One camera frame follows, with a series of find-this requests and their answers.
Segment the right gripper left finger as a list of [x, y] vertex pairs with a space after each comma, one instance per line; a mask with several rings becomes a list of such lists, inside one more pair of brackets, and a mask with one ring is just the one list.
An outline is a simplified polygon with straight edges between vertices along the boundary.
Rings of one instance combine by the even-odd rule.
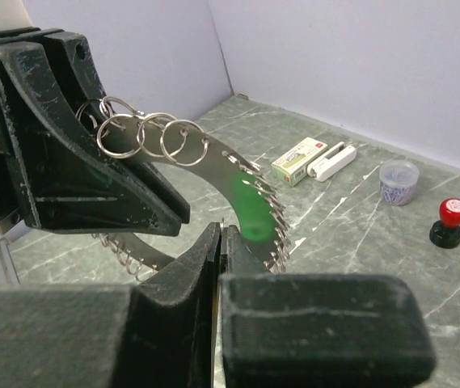
[[139, 285], [0, 285], [0, 387], [211, 387], [221, 227]]

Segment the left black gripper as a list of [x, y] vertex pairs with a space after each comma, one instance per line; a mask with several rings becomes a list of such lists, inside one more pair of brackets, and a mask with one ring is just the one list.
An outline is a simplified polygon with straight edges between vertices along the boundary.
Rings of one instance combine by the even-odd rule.
[[188, 202], [154, 166], [98, 147], [92, 102], [104, 95], [84, 35], [0, 33], [0, 234], [24, 223], [175, 236], [189, 221]]

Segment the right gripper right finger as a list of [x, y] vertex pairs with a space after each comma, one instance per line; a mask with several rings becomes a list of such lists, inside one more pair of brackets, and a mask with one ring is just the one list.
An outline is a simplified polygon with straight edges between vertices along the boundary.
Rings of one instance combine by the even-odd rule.
[[228, 387], [415, 387], [437, 355], [418, 302], [380, 274], [274, 275], [235, 226], [222, 238]]

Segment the green tagged key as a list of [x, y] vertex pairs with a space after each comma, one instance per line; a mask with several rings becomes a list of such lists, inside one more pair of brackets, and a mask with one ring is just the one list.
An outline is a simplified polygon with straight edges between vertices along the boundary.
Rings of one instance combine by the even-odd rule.
[[242, 235], [254, 243], [264, 242], [275, 232], [268, 202], [259, 194], [257, 187], [251, 184], [255, 177], [239, 172], [230, 184], [232, 207], [237, 215]]

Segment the green white staple box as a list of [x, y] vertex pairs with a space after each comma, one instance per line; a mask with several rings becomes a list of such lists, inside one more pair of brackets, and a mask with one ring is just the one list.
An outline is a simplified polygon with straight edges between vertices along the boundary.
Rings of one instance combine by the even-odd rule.
[[272, 173], [293, 187], [307, 176], [307, 166], [327, 148], [327, 143], [306, 137], [272, 163]]

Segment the white stapler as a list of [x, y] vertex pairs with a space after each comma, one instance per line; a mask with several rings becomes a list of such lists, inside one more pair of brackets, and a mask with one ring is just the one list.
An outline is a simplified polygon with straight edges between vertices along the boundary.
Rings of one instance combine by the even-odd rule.
[[324, 182], [353, 162], [356, 156], [357, 149], [341, 141], [309, 163], [306, 172], [309, 177]]

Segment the clear plastic clip jar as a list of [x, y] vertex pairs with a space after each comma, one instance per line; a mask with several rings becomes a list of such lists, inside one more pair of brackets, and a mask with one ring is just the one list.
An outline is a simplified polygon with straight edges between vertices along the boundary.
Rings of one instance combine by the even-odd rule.
[[389, 160], [380, 166], [380, 194], [384, 202], [393, 206], [409, 204], [416, 194], [420, 177], [418, 167], [407, 160]]

